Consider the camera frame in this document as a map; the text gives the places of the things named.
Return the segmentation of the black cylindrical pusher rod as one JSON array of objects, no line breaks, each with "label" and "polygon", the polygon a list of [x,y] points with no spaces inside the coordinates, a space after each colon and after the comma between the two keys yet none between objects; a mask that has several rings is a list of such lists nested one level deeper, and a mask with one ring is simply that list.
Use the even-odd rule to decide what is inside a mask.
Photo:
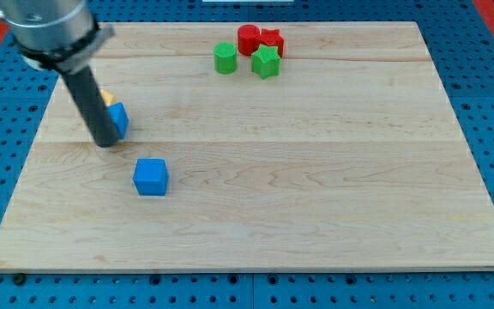
[{"label": "black cylindrical pusher rod", "polygon": [[62,74],[63,82],[75,102],[94,143],[101,148],[117,144],[119,134],[89,66],[74,74]]}]

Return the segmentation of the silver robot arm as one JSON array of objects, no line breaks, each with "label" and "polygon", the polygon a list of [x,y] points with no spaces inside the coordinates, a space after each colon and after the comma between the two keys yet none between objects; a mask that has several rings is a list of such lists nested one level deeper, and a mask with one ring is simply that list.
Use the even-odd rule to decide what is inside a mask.
[{"label": "silver robot arm", "polygon": [[28,65],[62,77],[95,144],[115,145],[119,134],[90,68],[113,27],[102,27],[86,0],[0,0],[0,19]]}]

